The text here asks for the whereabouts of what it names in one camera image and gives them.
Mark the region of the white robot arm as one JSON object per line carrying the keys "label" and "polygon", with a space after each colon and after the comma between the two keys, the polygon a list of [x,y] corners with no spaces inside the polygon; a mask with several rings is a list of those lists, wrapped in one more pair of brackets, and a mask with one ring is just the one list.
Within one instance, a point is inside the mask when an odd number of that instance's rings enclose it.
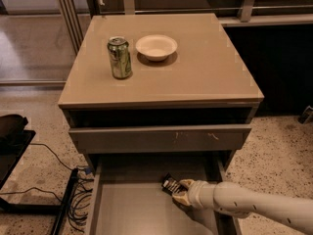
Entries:
{"label": "white robot arm", "polygon": [[211,209],[232,216],[257,213],[306,235],[313,234],[313,201],[282,195],[258,193],[237,183],[183,179],[186,191],[173,193],[178,203],[197,210]]}

